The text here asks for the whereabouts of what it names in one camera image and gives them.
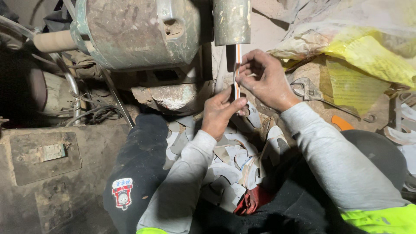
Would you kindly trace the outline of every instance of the person's left hand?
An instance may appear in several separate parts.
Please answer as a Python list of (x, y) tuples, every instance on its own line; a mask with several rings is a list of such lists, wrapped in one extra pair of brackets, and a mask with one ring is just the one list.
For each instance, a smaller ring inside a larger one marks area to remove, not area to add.
[(201, 130), (220, 141), (233, 114), (244, 115), (247, 99), (240, 97), (230, 103), (231, 86), (205, 101)]

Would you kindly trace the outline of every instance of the hand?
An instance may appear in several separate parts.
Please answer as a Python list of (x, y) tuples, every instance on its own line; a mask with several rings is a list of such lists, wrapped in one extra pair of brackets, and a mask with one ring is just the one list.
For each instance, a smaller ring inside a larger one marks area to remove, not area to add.
[(240, 75), (235, 80), (265, 105), (279, 112), (300, 102), (287, 82), (280, 61), (259, 49), (243, 56)]
[(231, 86), (205, 101), (201, 130), (220, 141), (233, 114), (244, 115), (247, 99), (240, 97), (230, 103)]

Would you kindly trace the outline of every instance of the orange plastic piece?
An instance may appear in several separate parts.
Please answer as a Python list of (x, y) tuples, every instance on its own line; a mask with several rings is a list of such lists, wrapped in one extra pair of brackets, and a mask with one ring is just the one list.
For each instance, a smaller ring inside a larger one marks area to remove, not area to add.
[(341, 131), (354, 129), (354, 127), (351, 124), (349, 124), (349, 122), (345, 121), (338, 115), (332, 116), (331, 122), (333, 124), (336, 124), (341, 129)]

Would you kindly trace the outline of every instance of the wrench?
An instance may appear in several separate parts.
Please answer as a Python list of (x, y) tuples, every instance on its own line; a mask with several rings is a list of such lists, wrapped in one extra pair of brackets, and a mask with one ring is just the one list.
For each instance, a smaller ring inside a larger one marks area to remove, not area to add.
[[(353, 115), (359, 119), (362, 119), (359, 115), (355, 114), (354, 112), (350, 111), (349, 109), (340, 107), (335, 105), (334, 103), (328, 102), (323, 98), (323, 94), (316, 86), (312, 83), (312, 81), (307, 77), (299, 78), (291, 83), (291, 85), (301, 85), (303, 87), (302, 90), (294, 89), (293, 92), (302, 97), (302, 101), (311, 101), (311, 100), (318, 100), (321, 102), (325, 102), (328, 105), (331, 105), (339, 110), (347, 112), (350, 115)], [(363, 118), (364, 121), (369, 123), (374, 123), (377, 120), (377, 116), (370, 114), (367, 118)]]

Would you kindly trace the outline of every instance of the gray long sleeve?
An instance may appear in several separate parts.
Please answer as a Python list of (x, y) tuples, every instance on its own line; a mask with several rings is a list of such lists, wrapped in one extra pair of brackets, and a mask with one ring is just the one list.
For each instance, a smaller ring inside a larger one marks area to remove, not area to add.
[(156, 190), (137, 224), (162, 229), (170, 234), (186, 234), (199, 198), (199, 189), (217, 141), (199, 130), (195, 138), (182, 150), (168, 176)]
[(280, 117), (316, 179), (340, 209), (378, 210), (410, 203), (366, 156), (305, 102)]

